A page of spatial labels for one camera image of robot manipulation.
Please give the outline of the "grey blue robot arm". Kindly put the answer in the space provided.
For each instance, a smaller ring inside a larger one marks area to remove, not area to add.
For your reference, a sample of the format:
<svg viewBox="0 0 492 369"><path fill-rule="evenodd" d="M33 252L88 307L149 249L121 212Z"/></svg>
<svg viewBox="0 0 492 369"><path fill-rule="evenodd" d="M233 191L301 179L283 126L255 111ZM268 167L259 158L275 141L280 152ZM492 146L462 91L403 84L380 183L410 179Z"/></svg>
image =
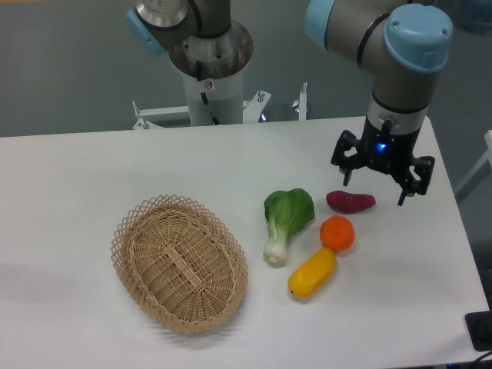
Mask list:
<svg viewBox="0 0 492 369"><path fill-rule="evenodd" d="M242 74L254 46L228 1L137 1L125 15L134 37L165 53L181 73L191 123L256 122L265 98L243 102ZM374 76L364 130L343 131L331 158L346 178L369 168L390 175L403 198L427 192L431 156L414 146L445 66L453 25L429 1L311 1L308 37Z"/></svg>

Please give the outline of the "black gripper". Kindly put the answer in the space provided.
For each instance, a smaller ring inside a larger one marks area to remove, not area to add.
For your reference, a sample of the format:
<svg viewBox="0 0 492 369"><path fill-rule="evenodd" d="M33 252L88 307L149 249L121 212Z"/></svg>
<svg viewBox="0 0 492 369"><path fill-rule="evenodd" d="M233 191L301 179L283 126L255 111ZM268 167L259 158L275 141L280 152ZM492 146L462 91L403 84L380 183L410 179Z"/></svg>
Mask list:
<svg viewBox="0 0 492 369"><path fill-rule="evenodd" d="M366 167L398 178L401 187L398 206L402 206L407 197L424 196L431 182L435 158L413 156L420 130L405 135L386 135L369 118L365 118L361 139L343 130L331 157L332 165L344 176L343 186L348 186L352 171Z"/></svg>

